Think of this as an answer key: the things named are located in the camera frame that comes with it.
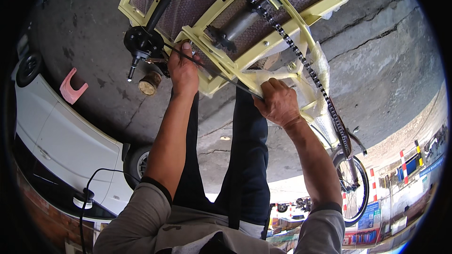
sign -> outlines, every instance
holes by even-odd
[[[367,205],[363,216],[358,221],[359,230],[373,228],[376,222],[380,222],[381,209],[379,207],[378,201]]]
[[[423,171],[421,171],[419,173],[419,176],[425,176],[426,174],[430,173],[431,171],[433,171],[433,169],[439,167],[439,165],[441,165],[444,161],[444,157],[439,158],[437,161],[435,161],[432,165],[428,166],[426,169],[424,169]]]
[[[427,176],[422,179],[422,192],[425,192],[428,188]]]
[[[345,232],[342,245],[366,245],[380,241],[380,228]]]

yellow and black post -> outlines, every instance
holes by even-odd
[[[416,151],[418,152],[418,155],[419,155],[419,166],[422,167],[422,165],[424,165],[424,162],[422,161],[422,152],[421,152],[421,148],[419,147],[419,142],[417,139],[415,140],[415,145],[416,145]]]

short sleeve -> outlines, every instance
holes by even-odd
[[[93,252],[126,253],[151,241],[171,214],[171,197],[162,189],[149,181],[139,183],[124,210],[101,231]]]
[[[300,230],[295,254],[341,253],[345,223],[337,210],[316,210],[309,214]]]

gray t-shirt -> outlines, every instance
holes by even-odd
[[[240,221],[238,230],[228,228],[226,216],[180,206],[171,207],[163,192],[151,183],[140,183],[119,216],[100,233],[94,253],[199,253],[217,232],[225,245],[240,253],[285,253],[259,239],[263,226]],[[319,210],[303,222],[294,251],[341,253],[345,224],[335,210]]]

pink plastic stool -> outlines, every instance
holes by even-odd
[[[83,84],[82,87],[77,91],[71,87],[71,78],[72,76],[74,76],[76,71],[77,69],[72,68],[72,70],[69,72],[60,86],[61,95],[63,95],[63,98],[70,104],[74,104],[88,88],[87,83]]]

